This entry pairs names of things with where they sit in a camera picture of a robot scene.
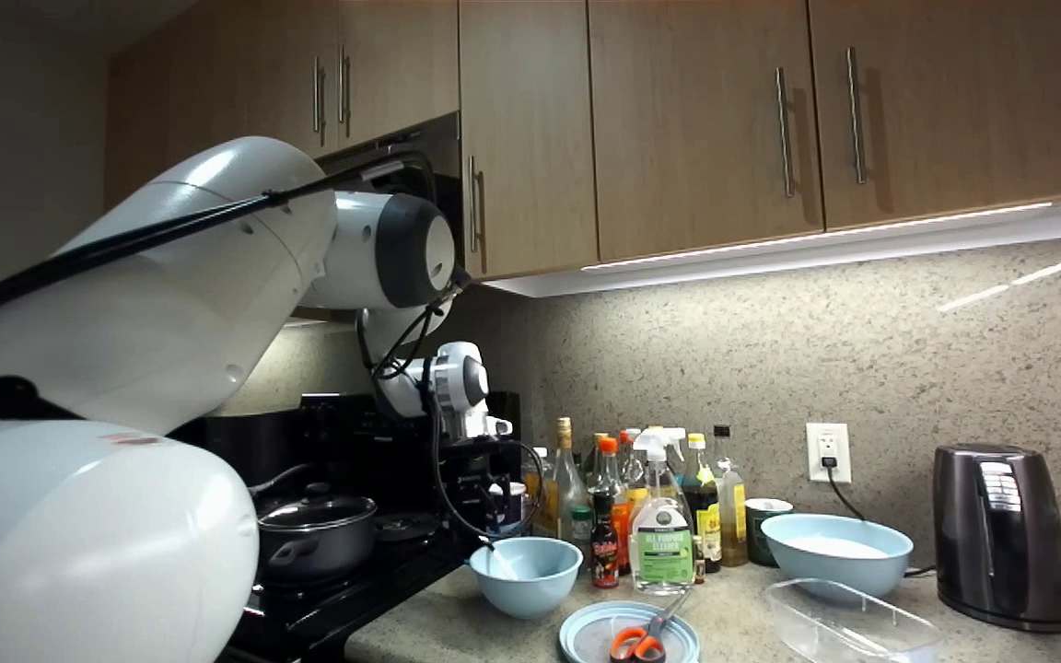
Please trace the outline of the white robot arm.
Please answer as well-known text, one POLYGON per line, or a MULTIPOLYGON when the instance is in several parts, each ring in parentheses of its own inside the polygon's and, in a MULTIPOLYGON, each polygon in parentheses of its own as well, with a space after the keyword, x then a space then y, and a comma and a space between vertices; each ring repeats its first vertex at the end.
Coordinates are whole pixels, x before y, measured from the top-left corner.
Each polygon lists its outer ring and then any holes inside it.
POLYGON ((276 136, 212 143, 0 281, 0 663, 212 663, 258 573, 247 478, 178 432, 302 311, 351 314, 394 409, 487 432, 447 215, 276 136))

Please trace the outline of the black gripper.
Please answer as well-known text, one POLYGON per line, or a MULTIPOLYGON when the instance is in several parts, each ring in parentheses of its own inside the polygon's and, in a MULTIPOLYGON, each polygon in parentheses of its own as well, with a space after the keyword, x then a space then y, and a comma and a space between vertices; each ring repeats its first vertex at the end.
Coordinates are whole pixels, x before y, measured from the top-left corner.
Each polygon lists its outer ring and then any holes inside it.
POLYGON ((524 454, 512 442, 475 442, 464 457, 464 512, 487 533, 524 526, 524 454))

